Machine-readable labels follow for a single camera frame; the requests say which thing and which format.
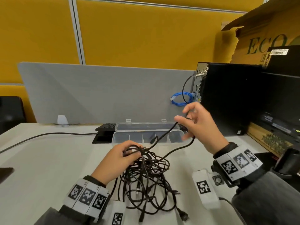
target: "person's left hand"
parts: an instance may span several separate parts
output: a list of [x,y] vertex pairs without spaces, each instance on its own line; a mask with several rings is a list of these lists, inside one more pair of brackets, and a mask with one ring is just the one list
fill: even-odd
[[104,185],[118,178],[131,163],[141,157],[140,152],[123,157],[123,151],[129,148],[130,145],[142,147],[142,145],[131,140],[115,145],[100,162],[91,176]]

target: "person's right hand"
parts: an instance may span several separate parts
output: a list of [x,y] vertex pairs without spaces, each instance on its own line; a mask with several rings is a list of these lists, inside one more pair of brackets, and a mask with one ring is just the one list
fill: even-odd
[[183,140],[195,135],[207,151],[213,155],[229,143],[219,131],[210,113],[200,103],[190,103],[185,106],[182,112],[189,112],[187,118],[191,119],[189,120],[178,115],[174,118],[175,121],[188,129],[188,133],[183,137]]

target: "tangled cable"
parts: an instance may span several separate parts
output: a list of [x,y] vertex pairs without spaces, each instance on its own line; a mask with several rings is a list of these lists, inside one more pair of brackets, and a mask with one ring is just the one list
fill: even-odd
[[[145,214],[154,215],[159,210],[164,212],[170,212],[176,208],[178,211],[181,219],[183,221],[188,220],[188,215],[186,212],[180,210],[177,207],[177,200],[176,195],[180,194],[178,191],[171,188],[170,183],[165,179],[164,173],[170,168],[170,162],[166,159],[168,155],[171,153],[190,146],[194,140],[195,136],[193,137],[192,141],[185,146],[178,147],[169,153],[167,153],[164,157],[160,157],[156,155],[154,152],[151,152],[152,149],[164,136],[166,136],[178,123],[176,122],[170,130],[164,133],[160,138],[157,136],[155,137],[156,142],[149,148],[140,148],[136,145],[131,145],[126,151],[124,151],[123,156],[128,156],[132,153],[136,153],[138,151],[141,152],[141,157],[136,160],[133,165],[129,166],[125,172],[121,175],[121,181],[118,187],[118,200],[120,200],[120,189],[121,183],[123,182],[123,190],[122,190],[122,200],[125,201],[125,195],[132,203],[132,207],[127,207],[130,209],[138,209],[141,211],[141,215],[139,218],[139,222],[142,222],[144,219]],[[157,187],[160,186],[164,190],[164,198],[161,202],[158,202],[155,193],[157,192]],[[171,194],[174,205],[169,209],[164,209],[167,203],[167,197]],[[146,211],[146,205],[151,204],[155,208],[155,212],[148,212]]]

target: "yellow wall panel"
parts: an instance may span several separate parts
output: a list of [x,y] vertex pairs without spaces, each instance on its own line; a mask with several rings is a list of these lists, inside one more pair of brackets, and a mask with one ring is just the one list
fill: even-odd
[[68,0],[0,0],[0,23],[0,83],[21,61],[79,64]]
[[229,62],[237,39],[221,23],[241,14],[77,0],[89,65],[194,70]]
[[25,86],[0,85],[1,96],[19,96],[22,99],[27,122],[36,122]]
[[138,2],[248,12],[262,5],[264,0],[126,0],[126,1],[138,1]]

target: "desk surface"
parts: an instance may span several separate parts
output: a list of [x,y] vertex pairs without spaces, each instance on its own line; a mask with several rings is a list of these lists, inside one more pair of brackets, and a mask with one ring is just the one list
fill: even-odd
[[[0,135],[0,151],[29,137],[49,132],[94,133],[99,125],[55,126],[20,124]],[[0,154],[0,167],[15,172],[0,184],[0,224],[33,224],[49,208],[58,209],[78,178],[91,174],[111,149],[111,144],[92,144],[94,136],[48,135],[18,145]],[[248,144],[254,152],[266,152],[249,136],[227,137],[236,144]],[[165,155],[174,146],[156,146],[157,155]],[[221,202],[218,210],[206,210],[194,186],[193,171],[210,170],[213,157],[198,141],[168,157],[170,170],[165,173],[177,197],[179,208],[188,213],[187,225],[242,224],[234,209]],[[231,200],[235,188],[217,187],[220,197]],[[127,209],[124,225],[138,224],[139,212]],[[146,215],[143,225],[183,224],[175,211]]]

